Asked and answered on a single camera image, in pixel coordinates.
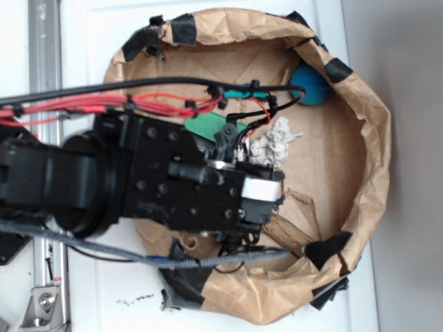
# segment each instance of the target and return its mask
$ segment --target green object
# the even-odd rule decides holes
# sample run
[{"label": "green object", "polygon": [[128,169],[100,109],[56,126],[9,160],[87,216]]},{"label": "green object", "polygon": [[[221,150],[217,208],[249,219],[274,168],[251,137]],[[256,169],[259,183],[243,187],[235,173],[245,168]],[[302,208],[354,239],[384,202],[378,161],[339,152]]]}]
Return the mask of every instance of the green object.
[{"label": "green object", "polygon": [[[249,92],[241,92],[234,90],[229,90],[224,93],[225,98],[249,98],[250,96],[251,93]],[[258,99],[266,99],[267,94],[265,92],[254,92],[252,96]]]},{"label": "green object", "polygon": [[[201,114],[196,118],[187,119],[185,121],[185,128],[192,133],[215,142],[214,134],[223,129],[226,124],[226,117],[214,112]],[[237,122],[237,130],[240,132],[246,128],[245,124]]]}]

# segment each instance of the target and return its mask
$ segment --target crumpled white paper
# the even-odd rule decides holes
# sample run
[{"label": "crumpled white paper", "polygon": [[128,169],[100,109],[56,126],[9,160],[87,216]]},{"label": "crumpled white paper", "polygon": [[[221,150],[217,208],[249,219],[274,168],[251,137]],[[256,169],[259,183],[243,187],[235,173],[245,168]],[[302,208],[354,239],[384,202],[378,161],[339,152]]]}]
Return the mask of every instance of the crumpled white paper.
[{"label": "crumpled white paper", "polygon": [[302,133],[291,133],[289,120],[280,116],[274,123],[272,130],[252,142],[251,158],[259,164],[280,167],[288,160],[289,142],[301,135]]}]

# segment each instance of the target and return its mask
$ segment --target blue ball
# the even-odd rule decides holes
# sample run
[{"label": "blue ball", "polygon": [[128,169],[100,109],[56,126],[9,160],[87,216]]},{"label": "blue ball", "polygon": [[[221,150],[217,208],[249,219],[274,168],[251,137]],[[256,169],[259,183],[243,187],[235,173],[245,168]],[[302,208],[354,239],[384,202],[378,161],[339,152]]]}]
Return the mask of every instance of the blue ball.
[{"label": "blue ball", "polygon": [[[291,85],[298,85],[306,90],[305,97],[300,101],[307,106],[322,104],[331,95],[332,88],[318,71],[307,64],[301,64],[291,76]],[[300,92],[292,91],[292,96],[298,98]]]}]

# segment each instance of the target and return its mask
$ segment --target gray braided cable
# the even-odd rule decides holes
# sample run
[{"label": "gray braided cable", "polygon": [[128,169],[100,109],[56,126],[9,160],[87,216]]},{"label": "gray braided cable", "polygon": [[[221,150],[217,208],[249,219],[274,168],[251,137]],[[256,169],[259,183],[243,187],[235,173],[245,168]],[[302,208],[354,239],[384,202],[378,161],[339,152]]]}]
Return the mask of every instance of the gray braided cable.
[{"label": "gray braided cable", "polygon": [[168,259],[167,257],[156,258],[151,256],[142,256],[136,254],[135,252],[130,252],[120,248],[89,242],[75,237],[68,237],[67,235],[64,234],[59,234],[52,232],[50,230],[45,230],[38,225],[17,223],[5,219],[0,219],[0,231],[13,233],[13,234],[27,235],[29,237],[46,237],[47,239],[59,241],[68,246],[81,247],[114,256],[120,256],[130,259],[131,261],[137,261],[147,265],[155,266],[157,268],[209,268],[220,264],[240,263],[243,261],[255,261],[258,259],[270,259],[276,257],[283,257],[289,254],[289,250],[286,249],[268,248],[268,250],[272,251],[247,252],[244,253],[243,255],[226,255],[222,257],[205,258],[205,259],[174,260],[174,259]]}]

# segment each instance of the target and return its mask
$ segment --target screw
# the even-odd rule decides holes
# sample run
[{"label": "screw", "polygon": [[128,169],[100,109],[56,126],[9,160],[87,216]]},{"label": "screw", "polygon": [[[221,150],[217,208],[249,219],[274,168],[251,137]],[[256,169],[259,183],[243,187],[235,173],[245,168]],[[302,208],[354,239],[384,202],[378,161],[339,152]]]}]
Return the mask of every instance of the screw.
[{"label": "screw", "polygon": [[199,185],[199,184],[196,184],[196,185],[194,186],[194,190],[195,190],[196,192],[202,192],[202,191],[203,191],[203,187],[202,187],[201,185]]},{"label": "screw", "polygon": [[183,160],[183,157],[179,154],[175,154],[172,156],[172,161],[175,161],[176,163],[181,163]]},{"label": "screw", "polygon": [[231,209],[227,209],[224,211],[224,217],[226,219],[231,219],[233,217],[233,211]]},{"label": "screw", "polygon": [[49,293],[44,293],[42,296],[40,296],[40,306],[42,308],[49,310],[53,308],[55,305],[55,297],[53,297]]},{"label": "screw", "polygon": [[189,214],[190,214],[191,216],[196,215],[196,214],[197,214],[197,209],[196,209],[195,207],[191,207],[191,208],[189,209]]},{"label": "screw", "polygon": [[160,183],[157,189],[160,194],[166,194],[168,192],[168,185],[166,183]]},{"label": "screw", "polygon": [[232,188],[229,189],[229,194],[230,194],[232,197],[237,196],[237,193],[238,193],[237,188],[232,187]]},{"label": "screw", "polygon": [[169,138],[169,141],[171,141],[171,142],[176,142],[176,141],[179,140],[179,135],[178,135],[178,133],[176,133],[175,131],[171,131],[171,132],[168,134],[168,138]]},{"label": "screw", "polygon": [[137,181],[136,182],[136,189],[139,192],[146,190],[146,182],[145,181]]},{"label": "screw", "polygon": [[146,135],[152,140],[155,139],[157,137],[157,129],[155,129],[154,127],[149,127],[148,129],[146,129]]}]

